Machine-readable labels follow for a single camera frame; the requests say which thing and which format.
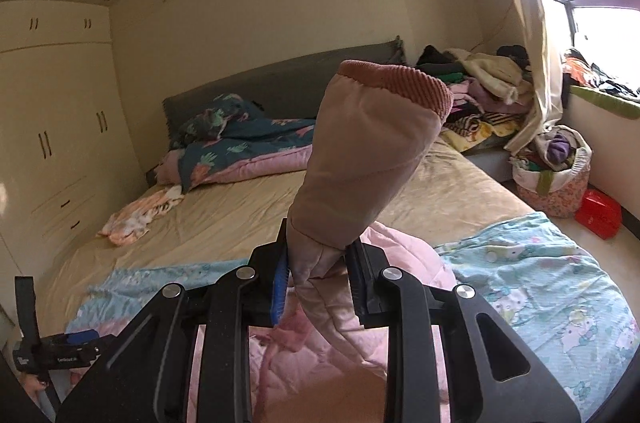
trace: window sill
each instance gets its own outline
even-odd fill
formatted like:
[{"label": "window sill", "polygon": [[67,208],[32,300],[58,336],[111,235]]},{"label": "window sill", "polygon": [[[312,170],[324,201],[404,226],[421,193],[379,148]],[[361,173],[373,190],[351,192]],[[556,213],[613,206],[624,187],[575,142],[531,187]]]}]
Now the window sill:
[{"label": "window sill", "polygon": [[609,113],[626,118],[628,120],[637,120],[640,118],[640,104],[618,98],[617,96],[607,95],[596,89],[582,88],[579,86],[571,86],[572,95],[580,96],[583,100],[593,104],[594,106],[609,111]]}]

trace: cabinet handle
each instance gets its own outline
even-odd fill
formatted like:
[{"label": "cabinet handle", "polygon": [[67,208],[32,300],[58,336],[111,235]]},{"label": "cabinet handle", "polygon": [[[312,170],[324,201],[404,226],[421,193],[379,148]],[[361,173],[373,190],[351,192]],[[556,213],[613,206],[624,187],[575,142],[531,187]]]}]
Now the cabinet handle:
[{"label": "cabinet handle", "polygon": [[44,143],[42,142],[42,135],[38,133],[38,139],[40,140],[40,148],[42,149],[42,156],[47,159],[47,152],[44,150]]},{"label": "cabinet handle", "polygon": [[51,156],[51,144],[49,143],[49,134],[47,134],[47,131],[44,132],[44,140],[47,142],[47,148],[49,149],[49,155]]}]

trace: blue gripper pad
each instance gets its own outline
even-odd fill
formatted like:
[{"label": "blue gripper pad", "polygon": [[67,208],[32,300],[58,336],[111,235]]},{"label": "blue gripper pad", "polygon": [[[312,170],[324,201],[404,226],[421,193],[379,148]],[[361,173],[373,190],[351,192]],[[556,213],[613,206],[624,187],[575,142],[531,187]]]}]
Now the blue gripper pad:
[{"label": "blue gripper pad", "polygon": [[280,254],[273,274],[273,289],[271,290],[271,323],[276,326],[280,322],[284,312],[284,303],[287,297],[287,284],[289,283],[289,259],[287,250]]},{"label": "blue gripper pad", "polygon": [[94,329],[88,329],[86,331],[80,331],[79,333],[68,333],[66,336],[66,343],[71,345],[81,345],[82,343],[91,342],[100,338],[98,331]]}]

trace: light blue quilt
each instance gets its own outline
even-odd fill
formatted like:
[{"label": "light blue quilt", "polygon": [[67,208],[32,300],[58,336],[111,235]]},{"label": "light blue quilt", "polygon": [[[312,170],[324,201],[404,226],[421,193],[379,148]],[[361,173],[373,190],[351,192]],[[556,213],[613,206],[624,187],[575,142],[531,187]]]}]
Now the light blue quilt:
[{"label": "light blue quilt", "polygon": [[116,269],[100,285],[87,290],[88,299],[78,308],[76,318],[66,326],[67,333],[97,328],[114,320],[130,320],[170,282],[186,289],[213,284],[226,272],[247,263],[247,259],[223,260],[170,267]]},{"label": "light blue quilt", "polygon": [[640,343],[620,289],[596,260],[541,212],[436,251],[527,342],[586,421]]}]

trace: ribbed cuff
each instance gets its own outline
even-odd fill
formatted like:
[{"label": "ribbed cuff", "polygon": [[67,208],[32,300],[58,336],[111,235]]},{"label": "ribbed cuff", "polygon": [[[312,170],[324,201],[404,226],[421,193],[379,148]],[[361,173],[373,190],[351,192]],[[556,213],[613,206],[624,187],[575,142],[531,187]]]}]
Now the ribbed cuff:
[{"label": "ribbed cuff", "polygon": [[442,122],[453,106],[453,95],[441,80],[406,66],[345,60],[338,74],[372,88],[381,88],[436,113]]}]

